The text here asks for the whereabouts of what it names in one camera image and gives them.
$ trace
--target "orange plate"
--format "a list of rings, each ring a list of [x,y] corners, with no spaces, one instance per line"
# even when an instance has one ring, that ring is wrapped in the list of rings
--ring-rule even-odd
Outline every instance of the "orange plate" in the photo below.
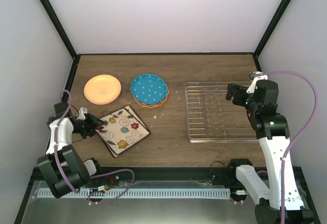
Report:
[[[134,100],[137,102],[137,104],[139,104],[141,107],[144,108],[156,108],[156,107],[160,107],[165,101],[167,101],[168,99],[168,95],[169,95],[169,90],[167,89],[167,95],[165,97],[165,99],[163,99],[160,103],[155,104],[155,105],[145,105],[143,103],[140,103],[136,98],[134,98]]]
[[[104,105],[113,102],[121,93],[122,86],[117,78],[102,74],[90,79],[84,87],[84,95],[91,103]]]

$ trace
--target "metal dish rack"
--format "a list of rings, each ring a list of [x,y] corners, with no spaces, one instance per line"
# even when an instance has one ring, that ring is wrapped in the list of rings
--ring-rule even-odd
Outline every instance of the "metal dish rack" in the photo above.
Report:
[[[234,82],[248,86],[249,82]],[[226,82],[185,85],[190,142],[258,142],[243,107],[225,99]]]

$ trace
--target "wood surface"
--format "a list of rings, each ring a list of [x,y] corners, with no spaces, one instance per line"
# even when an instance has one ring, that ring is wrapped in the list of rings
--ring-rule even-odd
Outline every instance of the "wood surface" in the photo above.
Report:
[[[251,71],[255,71],[252,55],[82,56],[71,89],[73,105],[87,107],[98,118],[130,105],[151,135],[117,158],[98,135],[73,145],[83,160],[94,157],[102,166],[209,167],[213,161],[228,163],[233,158],[248,158],[255,166],[265,166],[257,142],[190,143],[188,138],[185,84],[248,81]],[[170,94],[161,107],[143,108],[134,101],[131,82],[144,73],[156,74],[167,83]],[[113,75],[122,84],[120,96],[108,105],[94,105],[83,93],[86,82],[100,74]],[[74,134],[73,141],[78,139],[80,136]]]

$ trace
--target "blue flower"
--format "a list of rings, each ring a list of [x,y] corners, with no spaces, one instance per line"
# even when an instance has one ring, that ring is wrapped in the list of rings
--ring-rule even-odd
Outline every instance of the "blue flower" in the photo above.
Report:
[[[123,133],[127,133],[127,132],[129,132],[128,128],[126,128],[126,127],[122,127],[122,128],[121,128],[121,131],[122,131]]]

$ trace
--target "red flower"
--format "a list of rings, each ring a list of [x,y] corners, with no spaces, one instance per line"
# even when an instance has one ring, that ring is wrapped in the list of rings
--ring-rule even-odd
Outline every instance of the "red flower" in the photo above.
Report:
[[[132,127],[133,129],[137,130],[137,128],[138,128],[138,123],[133,123],[133,124],[131,124],[131,127]]]

